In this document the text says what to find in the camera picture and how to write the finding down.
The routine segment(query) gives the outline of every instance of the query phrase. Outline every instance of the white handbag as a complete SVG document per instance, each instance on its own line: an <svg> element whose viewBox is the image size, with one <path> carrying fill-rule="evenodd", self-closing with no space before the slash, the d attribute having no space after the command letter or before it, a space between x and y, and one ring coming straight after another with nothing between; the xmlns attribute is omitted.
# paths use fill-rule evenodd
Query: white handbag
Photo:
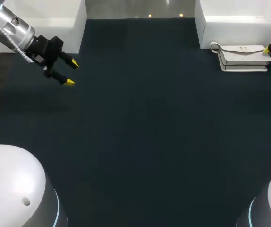
<svg viewBox="0 0 271 227"><path fill-rule="evenodd" d="M264 46L222 46L212 42L210 49L218 55L224 72L266 72L271 61L271 57L263 53Z"/></svg>

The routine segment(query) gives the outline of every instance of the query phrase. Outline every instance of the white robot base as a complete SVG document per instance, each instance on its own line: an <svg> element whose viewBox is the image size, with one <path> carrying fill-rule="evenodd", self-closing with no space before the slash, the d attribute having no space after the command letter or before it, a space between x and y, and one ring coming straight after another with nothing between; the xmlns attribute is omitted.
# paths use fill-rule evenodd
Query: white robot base
<svg viewBox="0 0 271 227"><path fill-rule="evenodd" d="M0 227L68 227L40 162L28 151L0 145Z"/></svg>
<svg viewBox="0 0 271 227"><path fill-rule="evenodd" d="M236 227L271 227L271 180L244 210Z"/></svg>

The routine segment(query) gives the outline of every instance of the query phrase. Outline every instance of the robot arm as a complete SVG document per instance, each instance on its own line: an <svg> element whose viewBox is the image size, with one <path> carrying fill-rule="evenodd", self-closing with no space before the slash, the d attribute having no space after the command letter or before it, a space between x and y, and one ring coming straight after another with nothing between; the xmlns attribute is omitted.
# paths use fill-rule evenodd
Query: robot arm
<svg viewBox="0 0 271 227"><path fill-rule="evenodd" d="M58 37L51 40L42 35L36 37L35 29L13 14L3 2L0 0L0 42L19 53L28 63L35 62L43 67L46 77L52 77L60 84L74 85L73 81L53 68L59 57L70 67L79 67L71 56L62 51L63 41Z"/></svg>

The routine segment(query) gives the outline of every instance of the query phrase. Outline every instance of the dark table surface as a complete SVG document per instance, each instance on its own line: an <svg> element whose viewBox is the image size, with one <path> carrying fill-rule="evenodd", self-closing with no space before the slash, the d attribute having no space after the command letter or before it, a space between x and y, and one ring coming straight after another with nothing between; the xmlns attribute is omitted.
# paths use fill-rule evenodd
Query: dark table surface
<svg viewBox="0 0 271 227"><path fill-rule="evenodd" d="M42 163L70 227L234 227L271 179L271 66L224 73L193 19L88 20L62 87L18 56L0 144Z"/></svg>

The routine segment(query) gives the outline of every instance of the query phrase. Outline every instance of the bag handle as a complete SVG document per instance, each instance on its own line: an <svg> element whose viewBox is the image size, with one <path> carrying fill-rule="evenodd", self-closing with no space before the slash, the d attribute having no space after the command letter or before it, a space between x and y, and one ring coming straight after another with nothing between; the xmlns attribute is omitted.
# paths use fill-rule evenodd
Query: bag handle
<svg viewBox="0 0 271 227"><path fill-rule="evenodd" d="M210 49L213 53L218 54L220 49L220 44L218 42L211 42Z"/></svg>

